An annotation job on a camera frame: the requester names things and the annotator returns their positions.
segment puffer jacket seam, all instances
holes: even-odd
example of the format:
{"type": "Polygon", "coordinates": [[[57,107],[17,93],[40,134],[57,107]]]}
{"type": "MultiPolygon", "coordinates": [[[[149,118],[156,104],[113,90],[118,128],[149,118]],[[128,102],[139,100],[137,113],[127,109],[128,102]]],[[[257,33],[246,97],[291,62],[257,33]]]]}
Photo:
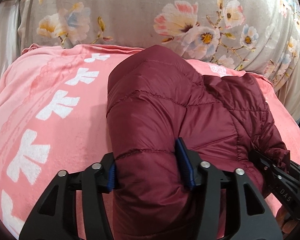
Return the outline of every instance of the puffer jacket seam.
{"type": "Polygon", "coordinates": [[[201,87],[205,88],[204,85],[203,85],[202,78],[200,79],[200,83],[196,83],[195,81],[191,80],[191,78],[189,78],[183,71],[181,71],[180,69],[178,69],[175,63],[171,64],[171,63],[168,63],[168,62],[162,62],[162,61],[159,61],[159,60],[153,60],[153,59],[148,59],[148,60],[146,60],[146,61],[151,61],[151,62],[161,63],[161,64],[165,64],[165,65],[168,65],[168,66],[173,66],[173,67],[175,67],[175,69],[176,69],[178,72],[180,72],[182,75],[184,75],[191,83],[193,83],[193,84],[199,86],[200,88],[201,88],[201,87]]]}
{"type": "Polygon", "coordinates": [[[168,154],[174,154],[174,152],[166,151],[166,150],[152,150],[152,149],[133,149],[128,152],[122,153],[118,155],[115,160],[120,160],[126,157],[129,157],[131,155],[141,153],[141,152],[152,152],[152,153],[168,153],[168,154]]]}
{"type": "Polygon", "coordinates": [[[215,104],[215,103],[219,103],[218,101],[214,101],[214,102],[210,102],[210,103],[203,103],[203,104],[197,104],[197,105],[183,105],[183,104],[180,104],[178,102],[176,102],[175,100],[173,100],[172,98],[165,98],[165,97],[162,97],[162,96],[159,96],[159,95],[155,95],[153,93],[150,93],[148,91],[145,91],[145,90],[135,90],[133,92],[131,92],[130,94],[128,95],[125,95],[123,98],[120,98],[118,101],[116,101],[111,107],[109,107],[109,110],[107,111],[106,115],[108,115],[111,111],[111,109],[116,106],[117,104],[123,102],[124,100],[127,100],[128,98],[132,97],[133,95],[135,95],[136,93],[145,93],[147,95],[150,95],[150,96],[153,96],[153,97],[157,97],[157,98],[161,98],[161,99],[166,99],[166,100],[169,100],[171,101],[172,103],[178,105],[178,106],[182,106],[184,108],[187,108],[187,107],[191,107],[191,106],[205,106],[205,105],[212,105],[212,104],[215,104]]]}
{"type": "Polygon", "coordinates": [[[231,116],[231,120],[232,120],[232,125],[234,126],[234,129],[235,129],[235,133],[236,133],[236,136],[237,136],[237,142],[235,144],[235,147],[237,149],[237,161],[239,161],[239,132],[238,132],[238,129],[234,123],[234,116],[229,112],[230,116],[231,116]]]}
{"type": "Polygon", "coordinates": [[[123,77],[121,77],[117,83],[119,83],[121,80],[123,80],[127,75],[131,74],[133,71],[135,71],[136,69],[138,69],[140,66],[142,66],[144,63],[146,62],[155,62],[155,63],[160,63],[160,64],[165,64],[165,65],[168,65],[168,66],[173,66],[178,72],[180,72],[183,76],[185,76],[191,83],[199,86],[199,87],[204,87],[203,86],[203,81],[202,79],[200,79],[200,83],[196,83],[194,82],[193,80],[191,80],[188,76],[186,76],[185,73],[183,73],[181,70],[179,70],[175,64],[170,64],[168,62],[162,62],[162,61],[159,61],[159,60],[152,60],[152,59],[145,59],[144,61],[140,62],[134,69],[132,69],[130,72],[126,73],[123,77]]]}
{"type": "Polygon", "coordinates": [[[229,136],[227,136],[227,137],[218,139],[218,140],[213,141],[213,142],[208,142],[208,143],[204,143],[204,144],[198,145],[198,146],[196,146],[196,147],[191,148],[190,150],[195,151],[195,150],[198,149],[198,148],[201,148],[201,147],[204,147],[204,146],[207,146],[207,145],[210,145],[210,144],[213,144],[213,143],[216,143],[216,142],[219,142],[219,141],[222,141],[222,140],[231,138],[231,137],[233,137],[233,135],[229,135],[229,136]]]}
{"type": "Polygon", "coordinates": [[[256,113],[267,113],[268,111],[266,110],[252,110],[252,109],[231,109],[231,108],[226,108],[227,110],[231,111],[245,111],[245,112],[256,112],[256,113]]]}

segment pink fabric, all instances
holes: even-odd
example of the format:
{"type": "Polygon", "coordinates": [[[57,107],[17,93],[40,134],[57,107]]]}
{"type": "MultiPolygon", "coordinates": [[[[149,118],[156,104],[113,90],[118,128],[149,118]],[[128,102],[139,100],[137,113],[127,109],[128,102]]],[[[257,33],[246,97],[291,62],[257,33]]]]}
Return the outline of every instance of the pink fabric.
{"type": "MultiPolygon", "coordinates": [[[[65,50],[33,45],[5,72],[0,80],[0,218],[15,237],[59,170],[82,171],[111,152],[106,125],[108,76],[139,51],[102,45],[65,50]]],[[[201,74],[245,73],[188,62],[201,74]]],[[[300,129],[267,79],[254,76],[292,160],[300,163],[300,129]]],[[[267,201],[276,213],[278,201],[272,196],[267,201]]],[[[105,202],[111,223],[112,195],[105,202]]],[[[81,210],[79,206],[79,236],[85,238],[81,210]]]]}

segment blue gripper pad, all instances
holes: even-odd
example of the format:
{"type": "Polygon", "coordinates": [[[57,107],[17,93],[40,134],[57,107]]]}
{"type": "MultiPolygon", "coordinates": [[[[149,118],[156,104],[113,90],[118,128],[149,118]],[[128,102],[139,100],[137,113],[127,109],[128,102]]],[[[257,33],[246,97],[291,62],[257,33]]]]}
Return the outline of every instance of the blue gripper pad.
{"type": "Polygon", "coordinates": [[[178,138],[175,145],[175,155],[184,185],[191,191],[202,185],[202,175],[198,171],[202,162],[199,154],[188,150],[183,139],[178,138]]]}
{"type": "Polygon", "coordinates": [[[110,166],[109,172],[108,172],[108,183],[107,183],[107,189],[109,192],[111,192],[116,185],[116,166],[113,162],[110,166]]]}

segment floral blanket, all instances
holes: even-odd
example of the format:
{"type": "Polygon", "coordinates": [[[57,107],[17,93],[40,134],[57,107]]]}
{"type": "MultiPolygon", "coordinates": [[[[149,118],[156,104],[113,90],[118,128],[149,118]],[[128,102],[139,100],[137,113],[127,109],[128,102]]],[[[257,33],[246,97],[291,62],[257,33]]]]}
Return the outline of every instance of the floral blanket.
{"type": "Polygon", "coordinates": [[[278,91],[300,52],[298,0],[22,0],[21,48],[32,43],[163,44],[266,76],[278,91]]]}

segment jacket sleeve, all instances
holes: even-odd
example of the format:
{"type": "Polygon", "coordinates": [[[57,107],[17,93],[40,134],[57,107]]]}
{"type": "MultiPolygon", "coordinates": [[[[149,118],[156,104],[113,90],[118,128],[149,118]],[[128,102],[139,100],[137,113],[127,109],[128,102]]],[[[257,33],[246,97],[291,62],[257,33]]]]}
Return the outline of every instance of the jacket sleeve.
{"type": "Polygon", "coordinates": [[[175,61],[183,59],[171,54],[154,46],[129,57],[109,76],[107,122],[120,185],[114,192],[116,239],[187,239],[183,234],[191,231],[185,230],[194,212],[191,196],[174,155],[186,111],[178,104],[187,99],[172,100],[176,88],[171,84],[182,80],[168,78],[180,76],[173,72],[178,71],[175,61]]]}
{"type": "Polygon", "coordinates": [[[289,171],[290,151],[281,139],[255,78],[246,73],[242,77],[225,76],[218,82],[212,80],[213,77],[204,76],[208,92],[218,98],[232,114],[238,134],[248,135],[239,138],[239,160],[246,158],[248,151],[254,149],[274,161],[280,169],[289,171]]]}

